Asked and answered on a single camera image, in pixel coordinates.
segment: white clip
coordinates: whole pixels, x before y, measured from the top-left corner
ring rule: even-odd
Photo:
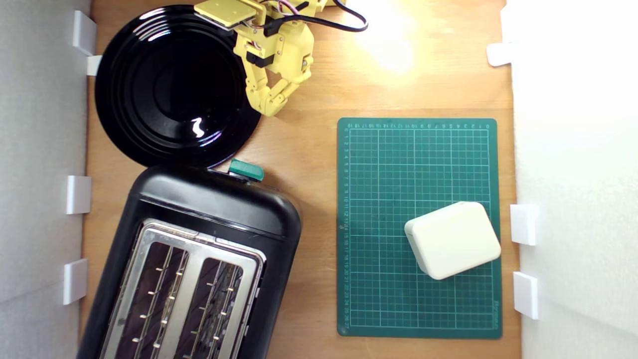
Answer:
[[[501,33],[503,40],[500,43],[490,43],[487,46],[487,62],[493,66],[502,66],[512,62],[514,41],[514,16],[512,5],[505,5],[501,9]]]
[[[538,210],[530,204],[510,205],[512,241],[525,245],[536,245],[536,217]]]
[[[73,47],[86,56],[95,55],[95,42],[98,26],[79,10],[75,10],[73,18]]]
[[[534,320],[538,319],[538,279],[514,272],[514,309]]]
[[[89,56],[86,58],[86,74],[88,76],[97,76],[100,68],[102,55]]]
[[[89,264],[86,258],[64,265],[64,293],[62,303],[69,305],[87,292]]]
[[[68,176],[66,184],[66,214],[91,211],[91,177]]]

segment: cutting mat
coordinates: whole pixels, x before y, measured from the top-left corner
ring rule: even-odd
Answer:
[[[501,337],[500,259],[434,280],[403,231],[477,201],[500,238],[495,120],[342,118],[338,146],[338,332]]]

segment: toaster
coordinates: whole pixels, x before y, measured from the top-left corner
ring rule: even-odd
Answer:
[[[233,160],[135,181],[77,359],[265,358],[301,232],[294,201]]]

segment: wooden surface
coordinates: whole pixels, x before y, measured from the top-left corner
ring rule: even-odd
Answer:
[[[98,53],[133,17],[164,0],[94,0]],[[370,28],[352,34],[312,26],[313,76],[273,118],[262,118],[237,158],[261,165],[267,181],[302,203],[304,230],[272,337],[269,358],[519,358],[512,304],[518,251],[510,241],[514,149],[510,70],[491,68],[488,43],[501,39],[504,0],[349,0]],[[321,14],[348,21],[337,9]],[[344,116],[493,117],[498,121],[503,243],[503,338],[433,340],[340,337],[336,330],[336,125]],[[142,171],[116,150],[95,112],[89,80],[87,173],[93,208],[85,217],[89,294],[84,325],[133,180]]]

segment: white plastic block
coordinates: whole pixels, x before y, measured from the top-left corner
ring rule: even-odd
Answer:
[[[501,9],[501,43],[490,43],[487,46],[487,62],[490,66],[497,67],[512,62],[514,36],[516,35],[516,18],[514,5],[507,4]]]
[[[79,10],[73,18],[73,46],[86,56],[95,55],[98,26]]]
[[[86,74],[88,76],[98,75],[100,61],[102,61],[102,55],[88,56],[86,58]]]
[[[86,295],[89,262],[86,258],[64,265],[64,293],[62,303],[71,304]]]
[[[536,215],[536,207],[530,204],[510,205],[513,242],[536,245]]]
[[[514,309],[534,320],[538,319],[538,279],[514,272]]]
[[[493,261],[501,246],[483,205],[457,202],[405,223],[419,268],[445,279]]]
[[[68,176],[66,185],[66,214],[91,211],[91,177]]]
[[[512,62],[511,43],[490,43],[487,46],[487,62],[490,66],[497,67]]]

